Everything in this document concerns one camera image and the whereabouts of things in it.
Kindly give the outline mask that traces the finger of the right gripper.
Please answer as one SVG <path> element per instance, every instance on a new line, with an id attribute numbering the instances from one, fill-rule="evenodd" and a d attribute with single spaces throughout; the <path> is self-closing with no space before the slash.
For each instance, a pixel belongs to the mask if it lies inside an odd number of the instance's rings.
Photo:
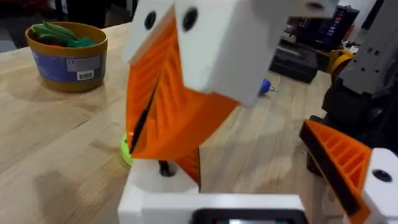
<path id="1" fill-rule="evenodd" d="M 139 1 L 129 27 L 122 59 L 130 65 L 126 132 L 129 152 L 137 151 L 152 104 L 160 68 L 170 44 L 173 1 Z"/>

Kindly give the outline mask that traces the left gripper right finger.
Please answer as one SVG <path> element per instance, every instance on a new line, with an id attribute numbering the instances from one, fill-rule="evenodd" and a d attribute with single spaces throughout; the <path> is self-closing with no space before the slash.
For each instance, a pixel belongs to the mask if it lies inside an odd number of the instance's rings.
<path id="1" fill-rule="evenodd" d="M 397 155 L 306 119 L 299 134 L 338 199 L 343 223 L 397 223 Z"/>

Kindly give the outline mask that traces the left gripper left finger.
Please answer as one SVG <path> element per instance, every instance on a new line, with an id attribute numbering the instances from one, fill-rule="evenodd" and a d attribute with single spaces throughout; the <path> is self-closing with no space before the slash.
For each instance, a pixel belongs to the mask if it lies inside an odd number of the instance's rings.
<path id="1" fill-rule="evenodd" d="M 118 206 L 119 222 L 143 223 L 141 206 L 149 194 L 199 193 L 198 184 L 176 163 L 168 163 L 174 173 L 171 177 L 160 174 L 160 165 L 155 160 L 136 159 L 132 166 Z"/>

